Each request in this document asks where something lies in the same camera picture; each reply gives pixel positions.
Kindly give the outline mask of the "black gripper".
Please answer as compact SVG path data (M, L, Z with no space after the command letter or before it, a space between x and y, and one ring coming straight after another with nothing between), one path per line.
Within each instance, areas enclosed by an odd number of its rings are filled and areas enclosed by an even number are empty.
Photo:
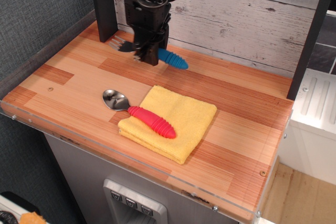
M134 31L135 61L158 65L158 43L167 40L173 1L124 0L127 25Z

